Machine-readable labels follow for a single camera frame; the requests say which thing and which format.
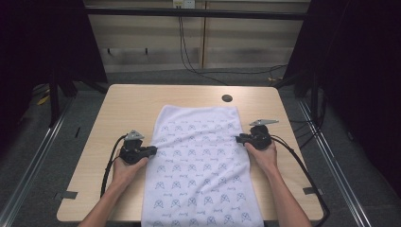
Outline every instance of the black wire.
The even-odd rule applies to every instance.
[[[301,159],[300,159],[300,158],[298,157],[298,155],[295,153],[294,149],[293,149],[293,148],[290,148],[290,147],[287,145],[287,143],[286,143],[283,139],[280,138],[281,140],[283,140],[283,141],[281,141],[281,140],[276,139],[276,138],[274,138],[274,137],[272,137],[271,139],[274,140],[275,142],[281,144],[283,147],[285,147],[285,148],[289,151],[289,153],[292,154],[292,156],[295,158],[295,160],[297,161],[297,163],[300,165],[300,167],[301,167],[302,171],[304,172],[304,174],[306,175],[307,179],[309,180],[310,185],[312,186],[313,190],[315,191],[315,194],[316,194],[316,196],[318,197],[319,203],[321,204],[321,207],[323,208],[323,217],[322,217],[322,219],[321,219],[315,226],[322,226],[322,225],[326,222],[326,220],[328,219],[328,217],[330,216],[330,210],[328,209],[327,204],[324,202],[324,200],[323,200],[323,198],[322,198],[322,195],[321,195],[321,193],[319,192],[318,187],[317,187],[317,186],[315,185],[315,183],[313,182],[312,177],[311,177],[311,176],[309,175],[309,173],[307,172],[304,163],[301,161]]]
[[[299,127],[298,129],[294,130],[294,133],[301,130],[303,127],[307,126],[307,123],[304,123],[301,127]]]
[[[289,122],[291,123],[307,123],[307,122],[312,122],[311,120],[291,120],[289,119]]]
[[[115,142],[115,145],[113,147],[113,151],[112,154],[110,155],[110,159],[109,162],[107,163],[107,166],[105,168],[105,172],[104,172],[104,176],[103,176],[103,181],[101,183],[101,189],[100,189],[100,198],[103,196],[104,192],[106,191],[106,184],[107,184],[107,179],[109,178],[109,173],[110,173],[110,169],[112,169],[112,165],[113,162],[115,161],[115,159],[117,159],[118,157],[114,158],[114,153],[115,153],[115,149],[118,146],[118,143],[120,143],[120,141],[122,139],[124,139],[127,135],[122,135],[120,138],[118,138],[117,142]]]
[[[300,149],[303,148],[304,146],[306,146],[313,139],[313,137],[321,131],[321,128],[322,128],[323,122],[324,122],[325,112],[326,112],[326,105],[327,105],[327,97],[324,95],[323,101],[322,101],[322,106],[321,106],[321,116],[318,119],[318,127],[317,127],[316,131],[314,133],[312,133],[312,135],[302,145],[300,145]]]
[[[185,38],[184,38],[184,35],[183,35],[183,18],[179,17],[178,21],[179,21],[179,24],[180,24],[180,53],[181,53],[181,60],[183,61],[183,66],[186,68],[186,70],[188,70],[191,73],[195,73],[195,74],[197,74],[198,76],[200,76],[202,78],[211,79],[211,80],[214,80],[214,81],[216,81],[218,83],[221,83],[223,85],[228,86],[227,83],[225,83],[225,82],[223,82],[221,80],[210,78],[210,77],[206,77],[204,74],[199,73],[197,70],[195,70],[195,68],[191,64],[191,61],[189,60],[188,52],[186,51],[186,42],[185,42]],[[183,59],[183,50],[185,52],[185,56],[186,56],[186,59],[188,61],[188,64],[189,64],[189,66],[191,68],[188,68],[188,66],[185,63],[185,60]]]
[[[181,52],[181,60],[183,62],[183,66],[185,67],[186,70],[188,70],[191,73],[195,73],[203,78],[207,78],[207,79],[212,79],[218,83],[224,84],[226,86],[228,86],[227,83],[218,80],[218,79],[214,79],[214,78],[210,78],[210,77],[206,77],[205,74],[242,74],[242,75],[256,75],[256,74],[265,74],[265,73],[269,73],[270,74],[270,78],[271,78],[271,82],[270,85],[272,84],[272,74],[271,72],[278,70],[282,67],[287,66],[287,64],[283,64],[283,65],[275,65],[273,67],[271,67],[269,70],[265,70],[265,71],[259,71],[259,72],[230,72],[230,71],[208,71],[208,72],[199,72],[197,71],[191,64],[191,61],[189,60],[189,56],[188,56],[188,52],[186,50],[186,42],[185,42],[185,37],[183,35],[183,18],[179,17],[179,25],[180,25],[180,52]],[[186,61],[189,64],[189,67],[186,65],[185,60],[183,58],[183,51],[185,53],[186,56]]]

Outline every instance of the gray floor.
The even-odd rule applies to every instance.
[[[219,69],[213,71],[260,72],[269,68]],[[278,79],[283,75],[283,69],[269,73],[248,75],[239,74],[206,74],[229,85],[269,86],[269,78]],[[221,85],[200,75],[186,70],[147,71],[135,73],[110,73],[110,84],[210,84]],[[54,199],[55,194],[64,191],[74,172],[79,156],[83,150],[91,128],[96,120],[104,95],[92,91],[83,84],[77,84],[79,92],[66,114],[63,125],[51,149],[44,159],[39,174],[33,181],[12,226],[76,226],[76,223],[57,221],[57,211],[60,201]],[[279,90],[288,118],[305,120],[299,106],[299,100],[294,97],[292,87]],[[49,102],[42,106],[36,105],[40,96],[34,96],[29,110],[9,147],[9,155],[0,163],[2,190],[0,192],[0,207],[3,209],[23,176],[36,149],[48,128],[50,116]],[[67,98],[61,95],[61,105]],[[299,145],[306,141],[311,133],[305,123],[291,123]],[[337,161],[348,179],[350,185],[366,211],[372,226],[399,226],[401,223],[401,202],[395,196],[385,180],[366,159],[358,143],[348,138],[348,131],[337,117],[330,105],[327,107],[322,131],[336,155]],[[331,216],[324,226],[357,226],[349,206],[340,192],[339,186],[324,160],[317,143],[311,140],[303,149],[302,154],[306,166],[317,186],[324,192],[323,198],[331,211]],[[277,226],[275,221],[269,226]],[[132,223],[109,223],[108,226],[132,226]]]

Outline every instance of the metal rail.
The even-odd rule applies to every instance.
[[[216,9],[159,9],[159,8],[120,8],[95,7],[39,7],[31,8],[30,12],[44,14],[92,14],[92,15],[126,15],[126,16],[171,16],[171,17],[210,17],[210,18],[241,18],[241,19],[270,19],[303,21],[309,18],[319,19],[330,15],[312,15],[302,12],[271,12],[271,11],[242,11]]]
[[[33,181],[35,180],[35,177],[38,175],[41,166],[44,163],[44,159],[47,156],[47,153],[50,150],[50,147],[53,144],[54,139],[59,133],[65,115],[70,109],[72,103],[73,103],[73,98],[69,98],[59,120],[52,128],[48,129],[46,136],[44,137],[41,145],[37,149],[35,156],[33,157],[28,168],[26,169],[24,176],[18,183],[17,187],[15,188],[14,192],[10,196],[3,211],[0,214],[1,227],[9,227],[15,220],[15,217],[17,216],[17,213],[20,210],[21,205],[23,204],[28,191],[32,186]]]
[[[369,221],[359,199],[354,193],[351,185],[348,183],[345,178],[339,163],[336,160],[331,148],[329,147],[326,139],[323,134],[316,128],[315,124],[312,122],[310,116],[310,110],[304,100],[299,102],[301,110],[306,118],[312,133],[315,136],[316,142],[321,149],[322,155],[327,162],[328,167],[330,168],[331,173],[333,174],[334,179],[340,189],[342,196],[344,197],[352,215],[354,216],[355,221],[357,222],[357,226],[360,227],[371,227],[372,224]]]

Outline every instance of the power outlet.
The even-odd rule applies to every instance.
[[[183,0],[173,0],[174,9],[183,9]]]
[[[185,9],[194,9],[195,8],[195,0],[184,0],[183,7]]]

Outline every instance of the forearm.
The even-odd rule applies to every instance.
[[[265,173],[269,178],[280,226],[311,226],[310,220],[289,191],[278,168],[276,166],[266,167]]]
[[[79,226],[105,226],[125,188],[126,186],[122,183],[111,183],[102,198]]]

